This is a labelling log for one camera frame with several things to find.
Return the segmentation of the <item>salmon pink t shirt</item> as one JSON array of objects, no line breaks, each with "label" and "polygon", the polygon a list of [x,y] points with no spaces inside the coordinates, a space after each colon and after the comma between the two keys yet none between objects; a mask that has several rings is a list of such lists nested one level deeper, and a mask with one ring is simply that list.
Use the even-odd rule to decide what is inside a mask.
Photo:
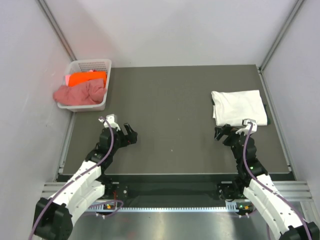
[{"label": "salmon pink t shirt", "polygon": [[62,85],[53,93],[53,99],[66,106],[85,106],[102,103],[107,90],[102,78],[92,79],[75,86]]}]

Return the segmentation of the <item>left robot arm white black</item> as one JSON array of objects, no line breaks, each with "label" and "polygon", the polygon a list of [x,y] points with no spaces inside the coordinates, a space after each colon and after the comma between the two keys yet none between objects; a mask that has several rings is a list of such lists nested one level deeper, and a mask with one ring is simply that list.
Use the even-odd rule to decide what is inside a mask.
[{"label": "left robot arm white black", "polygon": [[37,236],[43,240],[67,240],[86,210],[99,198],[113,194],[114,187],[104,172],[120,148],[137,142],[138,133],[128,123],[121,129],[112,119],[101,121],[104,129],[99,141],[77,172],[56,193],[36,203],[29,239]]}]

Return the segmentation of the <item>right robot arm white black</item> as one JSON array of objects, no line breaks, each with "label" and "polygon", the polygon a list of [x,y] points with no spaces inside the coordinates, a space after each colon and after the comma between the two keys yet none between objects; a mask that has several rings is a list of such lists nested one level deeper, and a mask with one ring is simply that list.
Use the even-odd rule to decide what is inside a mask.
[{"label": "right robot arm white black", "polygon": [[268,235],[273,235],[276,240],[318,240],[320,229],[317,224],[307,222],[283,197],[258,160],[252,138],[257,124],[250,119],[243,120],[242,124],[242,128],[225,124],[214,129],[216,141],[225,137],[222,143],[230,147],[238,172],[231,184],[217,186],[220,197],[226,201],[248,199],[265,220]]}]

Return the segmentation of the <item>folded white t shirt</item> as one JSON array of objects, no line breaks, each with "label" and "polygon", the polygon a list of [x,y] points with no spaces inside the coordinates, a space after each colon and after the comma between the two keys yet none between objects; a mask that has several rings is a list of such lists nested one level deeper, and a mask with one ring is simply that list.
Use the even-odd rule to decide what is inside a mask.
[{"label": "folded white t shirt", "polygon": [[213,119],[218,127],[229,124],[242,125],[244,119],[251,119],[258,126],[266,126],[268,118],[259,90],[236,92],[212,91]]}]

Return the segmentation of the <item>white plastic laundry basket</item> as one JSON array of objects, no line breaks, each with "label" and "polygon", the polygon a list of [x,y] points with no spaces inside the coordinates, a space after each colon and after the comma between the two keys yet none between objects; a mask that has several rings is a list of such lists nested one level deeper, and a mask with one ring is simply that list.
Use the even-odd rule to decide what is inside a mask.
[{"label": "white plastic laundry basket", "polygon": [[[95,58],[95,59],[84,59],[72,61],[65,70],[65,75],[71,75],[74,73],[85,73],[90,70],[96,70],[98,72],[106,73],[106,84],[105,89],[108,90],[110,73],[111,73],[112,61],[106,58]],[[71,112],[92,112],[92,111],[103,111],[106,107],[106,92],[103,96],[102,102],[99,104],[92,105],[78,105],[78,106],[68,106],[61,103],[57,103],[60,109],[69,110]]]}]

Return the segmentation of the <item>orange t shirt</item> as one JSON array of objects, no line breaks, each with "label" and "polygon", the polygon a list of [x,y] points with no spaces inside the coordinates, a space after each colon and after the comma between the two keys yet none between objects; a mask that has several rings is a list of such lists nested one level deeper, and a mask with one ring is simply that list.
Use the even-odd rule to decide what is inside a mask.
[{"label": "orange t shirt", "polygon": [[102,79],[104,86],[106,86],[107,76],[108,74],[105,71],[75,72],[69,76],[66,85],[68,87],[74,87],[87,81]]}]

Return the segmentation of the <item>light pink shirt in basket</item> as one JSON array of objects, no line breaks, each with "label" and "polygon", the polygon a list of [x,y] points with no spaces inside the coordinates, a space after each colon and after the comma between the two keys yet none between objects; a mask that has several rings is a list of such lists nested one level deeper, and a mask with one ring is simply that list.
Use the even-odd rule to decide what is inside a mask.
[{"label": "light pink shirt in basket", "polygon": [[64,81],[65,81],[65,85],[68,86],[69,85],[69,80],[70,80],[70,74],[67,74],[64,76]]}]

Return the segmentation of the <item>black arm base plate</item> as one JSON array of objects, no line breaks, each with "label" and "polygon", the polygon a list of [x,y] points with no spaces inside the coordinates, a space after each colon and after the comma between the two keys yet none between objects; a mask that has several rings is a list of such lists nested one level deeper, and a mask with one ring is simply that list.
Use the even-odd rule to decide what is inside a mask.
[{"label": "black arm base plate", "polygon": [[178,197],[227,202],[245,198],[232,183],[222,182],[113,182],[106,186],[105,196],[125,203],[139,197],[162,198],[161,202],[174,201]]}]

